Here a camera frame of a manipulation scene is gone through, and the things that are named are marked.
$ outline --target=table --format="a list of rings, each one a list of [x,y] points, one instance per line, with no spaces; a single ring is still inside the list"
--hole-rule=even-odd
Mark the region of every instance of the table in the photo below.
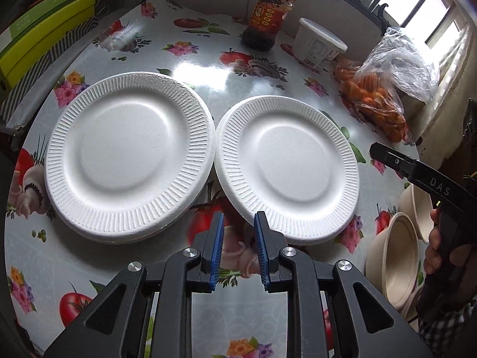
[[[260,94],[296,98],[333,119],[358,160],[360,197],[351,223],[334,240],[305,248],[314,259],[348,259],[364,270],[366,251],[397,210],[406,180],[369,157],[387,143],[342,100],[331,68],[312,71],[290,54],[293,39],[279,33],[268,53],[240,44],[245,27],[230,16],[206,16],[171,0],[149,0],[97,38],[65,72],[41,107],[17,162],[5,218],[5,264],[11,300],[30,349],[39,355],[115,274],[132,260],[155,263],[185,248],[208,228],[214,211],[226,215],[220,283],[193,298],[193,355],[286,356],[286,294],[267,294],[250,246],[251,226],[232,208],[212,171],[194,205],[170,228],[144,241],[105,245],[70,230],[44,189],[44,152],[64,107],[91,84],[126,71],[172,75],[206,102],[215,124],[242,99]],[[418,157],[410,136],[397,149]],[[421,244],[423,258],[425,246]]]

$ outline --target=stack of plates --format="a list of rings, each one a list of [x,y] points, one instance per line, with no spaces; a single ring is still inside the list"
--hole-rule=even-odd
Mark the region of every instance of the stack of plates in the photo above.
[[[161,74],[120,74],[78,95],[60,117],[45,157],[47,191],[79,234],[132,242],[187,210],[215,147],[212,116],[193,90]]]

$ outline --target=printed flower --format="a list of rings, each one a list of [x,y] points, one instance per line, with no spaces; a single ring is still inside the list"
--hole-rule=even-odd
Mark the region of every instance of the printed flower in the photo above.
[[[178,41],[176,44],[176,46],[191,46],[192,43],[190,41]]]
[[[377,160],[371,160],[371,165],[373,165],[374,168],[376,168],[381,175],[384,174],[386,166],[383,163]]]
[[[72,85],[81,85],[84,80],[82,80],[83,75],[73,70],[73,72],[66,76],[66,80]]]
[[[178,41],[176,44],[168,44],[168,46],[164,47],[162,50],[169,51],[175,56],[182,56],[187,54],[197,54],[199,46],[195,46],[189,41]]]
[[[12,281],[13,290],[11,292],[12,296],[18,301],[21,309],[26,314],[31,311],[30,301],[28,300],[28,294],[25,286],[19,286],[15,281]]]
[[[312,89],[315,93],[317,93],[320,97],[324,97],[328,95],[326,89],[321,85],[316,79],[314,78],[306,78],[305,79],[305,86]]]
[[[87,85],[86,83],[82,83],[81,84],[81,87],[78,91],[78,94],[81,94],[82,92],[84,92],[88,87],[90,87],[91,85]]]
[[[141,4],[141,16],[156,18],[157,12],[156,8],[152,3],[142,3]]]
[[[231,340],[226,354],[237,357],[245,357],[245,355],[247,355],[253,350],[253,346],[249,345],[249,341],[247,341],[246,339]]]
[[[354,215],[348,226],[335,238],[335,242],[346,246],[348,251],[353,254],[363,238],[362,228],[361,216]]]
[[[249,352],[249,354],[247,355],[244,355],[243,358],[259,358],[260,355],[258,354],[258,350],[253,350],[251,352]]]
[[[24,287],[25,287],[25,290],[26,290],[26,293],[27,293],[27,296],[28,296],[28,300],[30,302],[34,302],[35,301],[35,297],[33,296],[33,289],[32,287],[30,287],[27,283],[24,283]]]
[[[258,357],[259,358],[268,358],[273,355],[273,350],[271,349],[271,343],[268,343],[267,345],[263,344],[258,344],[257,345],[257,351],[258,351]]]
[[[12,281],[16,282],[18,285],[23,285],[23,279],[21,278],[20,271],[13,266],[10,267],[10,278]]]
[[[58,107],[64,108],[69,105],[78,95],[80,88],[80,85],[72,85],[70,81],[65,80],[60,87],[54,89]]]

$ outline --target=paper bowl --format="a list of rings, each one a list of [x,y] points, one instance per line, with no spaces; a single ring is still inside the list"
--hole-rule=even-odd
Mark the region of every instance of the paper bowl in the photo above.
[[[405,213],[416,229],[417,237],[429,243],[429,233],[434,228],[431,219],[432,200],[430,195],[411,184],[401,195],[398,211]]]
[[[417,287],[416,290],[411,293],[409,298],[406,300],[406,303],[399,311],[402,317],[408,322],[417,316],[416,304],[419,300],[419,297],[421,296],[422,287],[423,286]]]
[[[399,212],[371,243],[366,256],[366,277],[397,310],[412,293],[419,250],[409,217]]]

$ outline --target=blue gripper pad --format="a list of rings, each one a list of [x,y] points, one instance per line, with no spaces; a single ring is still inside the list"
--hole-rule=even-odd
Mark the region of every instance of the blue gripper pad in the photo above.
[[[258,214],[255,214],[253,228],[255,231],[255,243],[257,245],[258,264],[260,265],[260,277],[262,278],[262,284],[265,290],[268,291],[270,287],[269,259]]]
[[[214,248],[210,258],[210,279],[209,284],[211,290],[215,290],[215,286],[219,281],[220,258],[222,256],[222,245],[224,242],[224,214],[220,214],[219,224],[215,232]]]

